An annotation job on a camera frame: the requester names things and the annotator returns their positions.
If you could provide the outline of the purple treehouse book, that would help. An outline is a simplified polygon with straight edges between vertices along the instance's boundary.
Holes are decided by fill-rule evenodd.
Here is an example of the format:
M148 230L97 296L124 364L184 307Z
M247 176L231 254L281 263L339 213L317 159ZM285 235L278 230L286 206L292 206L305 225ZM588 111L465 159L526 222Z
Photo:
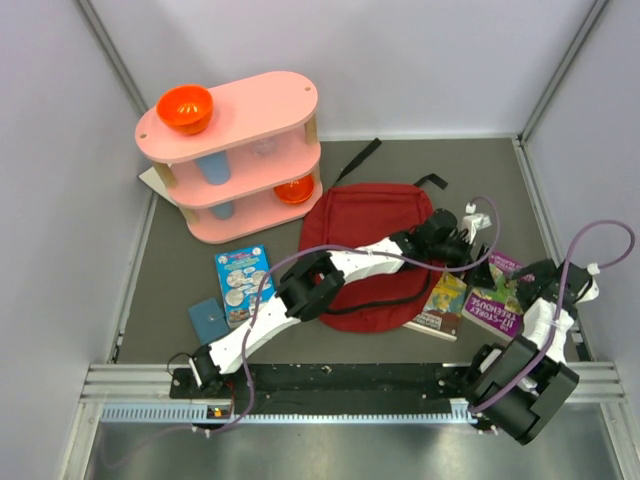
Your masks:
M506 275L522 267L510 257L494 251L489 257L489 269L494 288L474 287L462 308L462 317L510 341L522 332L524 310L516 297L516 281Z

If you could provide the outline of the red backpack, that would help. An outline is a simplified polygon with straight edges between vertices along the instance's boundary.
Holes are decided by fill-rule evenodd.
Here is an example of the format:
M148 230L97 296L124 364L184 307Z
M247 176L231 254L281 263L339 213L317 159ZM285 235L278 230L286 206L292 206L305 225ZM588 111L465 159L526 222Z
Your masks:
M370 245L422 224L433 213L423 190L448 182L431 173L409 184L358 183L328 189L304 217L299 248L323 244ZM441 274L409 266L344 286L319 320L343 332L380 333L405 325L421 313Z

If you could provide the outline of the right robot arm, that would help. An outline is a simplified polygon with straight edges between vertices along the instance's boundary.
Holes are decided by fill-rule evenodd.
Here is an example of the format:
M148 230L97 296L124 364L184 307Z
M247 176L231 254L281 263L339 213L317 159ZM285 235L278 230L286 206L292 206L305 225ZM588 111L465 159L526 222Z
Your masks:
M598 272L547 259L505 275L524 311L524 327L507 345L485 345L474 357L463 386L472 414L521 445L539 435L578 386L564 344L577 305L599 294Z

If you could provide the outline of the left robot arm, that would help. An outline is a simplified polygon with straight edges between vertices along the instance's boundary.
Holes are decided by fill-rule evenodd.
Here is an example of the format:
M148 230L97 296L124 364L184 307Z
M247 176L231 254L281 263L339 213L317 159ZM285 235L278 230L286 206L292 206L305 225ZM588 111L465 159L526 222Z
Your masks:
M294 256L275 294L258 303L250 320L225 337L189 355L188 366L172 373L175 386L194 387L216 396L226 376L237 372L255 351L282 331L324 314L340 290L379 275L394 275L411 265L428 272L465 272L480 264L469 260L477 233L492 225L490 216L466 207L458 220L438 209L424 223L358 248L321 245Z

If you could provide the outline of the yellow and maroon book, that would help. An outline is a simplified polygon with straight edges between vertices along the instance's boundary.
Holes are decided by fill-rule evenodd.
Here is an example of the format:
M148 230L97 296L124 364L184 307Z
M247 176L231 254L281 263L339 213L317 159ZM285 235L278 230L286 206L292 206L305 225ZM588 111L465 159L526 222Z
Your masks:
M467 285L450 273L443 273L418 315L403 325L423 334L455 342L461 324Z

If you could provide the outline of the orange bowl lower shelf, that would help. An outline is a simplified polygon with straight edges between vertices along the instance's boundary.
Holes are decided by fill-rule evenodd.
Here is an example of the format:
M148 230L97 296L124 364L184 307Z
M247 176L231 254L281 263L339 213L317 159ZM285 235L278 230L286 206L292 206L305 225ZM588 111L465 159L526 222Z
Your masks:
M285 204L296 205L309 200L315 189L312 174L278 185L273 188L276 197Z

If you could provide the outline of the blue illustrated book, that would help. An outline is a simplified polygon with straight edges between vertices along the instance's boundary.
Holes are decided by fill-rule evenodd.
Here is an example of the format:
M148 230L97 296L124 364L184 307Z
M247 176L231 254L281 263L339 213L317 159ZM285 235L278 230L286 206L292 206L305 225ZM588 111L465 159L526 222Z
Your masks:
M217 254L215 266L226 321L236 329L253 315L259 285L270 269L264 246Z

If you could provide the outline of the clear plastic cup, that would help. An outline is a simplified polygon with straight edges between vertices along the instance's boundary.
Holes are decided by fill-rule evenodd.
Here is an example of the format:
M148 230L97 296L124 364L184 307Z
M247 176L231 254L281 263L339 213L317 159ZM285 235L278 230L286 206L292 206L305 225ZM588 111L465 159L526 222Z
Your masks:
M260 157L272 155L278 148L278 141L273 138L264 138L252 143L252 152Z

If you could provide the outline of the pink three-tier wooden shelf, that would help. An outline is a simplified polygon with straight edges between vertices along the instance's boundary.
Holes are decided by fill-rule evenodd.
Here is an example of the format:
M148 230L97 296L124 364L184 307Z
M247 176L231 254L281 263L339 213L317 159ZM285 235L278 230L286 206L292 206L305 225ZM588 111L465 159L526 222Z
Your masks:
M222 244L306 215L323 193L321 145L317 136L318 90L302 74L273 71L210 88L214 113L207 128L182 135L149 109L135 138L152 162L191 234L201 242ZM277 150L260 157L252 143L273 137ZM197 158L226 151L228 182L209 184ZM289 205L273 188L312 174L309 200Z

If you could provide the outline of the blue plastic cup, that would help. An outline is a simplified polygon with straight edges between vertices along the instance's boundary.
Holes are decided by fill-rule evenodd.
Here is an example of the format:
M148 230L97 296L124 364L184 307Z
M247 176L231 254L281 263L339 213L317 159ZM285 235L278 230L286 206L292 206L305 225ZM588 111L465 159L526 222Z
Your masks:
M209 154L195 160L205 180L211 185L222 185L229 181L231 170L226 151Z

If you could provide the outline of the orange bowl on top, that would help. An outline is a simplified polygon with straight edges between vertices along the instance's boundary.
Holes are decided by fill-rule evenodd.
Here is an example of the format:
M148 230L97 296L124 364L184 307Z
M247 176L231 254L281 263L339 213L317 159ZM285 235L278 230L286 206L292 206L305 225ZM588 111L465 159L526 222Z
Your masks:
M161 96L155 112L172 131L195 135L209 125L214 113L214 100L210 91L200 85L180 85Z

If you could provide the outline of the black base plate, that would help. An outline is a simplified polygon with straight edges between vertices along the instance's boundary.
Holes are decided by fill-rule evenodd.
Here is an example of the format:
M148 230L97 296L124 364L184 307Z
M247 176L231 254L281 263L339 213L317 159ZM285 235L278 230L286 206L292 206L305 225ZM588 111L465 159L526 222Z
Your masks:
M438 363L253 364L251 413L392 415L447 413L474 375Z

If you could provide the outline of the aluminium frame rail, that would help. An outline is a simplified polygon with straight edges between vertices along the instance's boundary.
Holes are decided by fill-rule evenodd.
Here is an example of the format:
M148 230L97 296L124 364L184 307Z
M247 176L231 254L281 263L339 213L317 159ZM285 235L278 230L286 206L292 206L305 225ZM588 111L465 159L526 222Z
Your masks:
M169 398L172 380L158 364L91 365L85 377L83 403L147 403Z

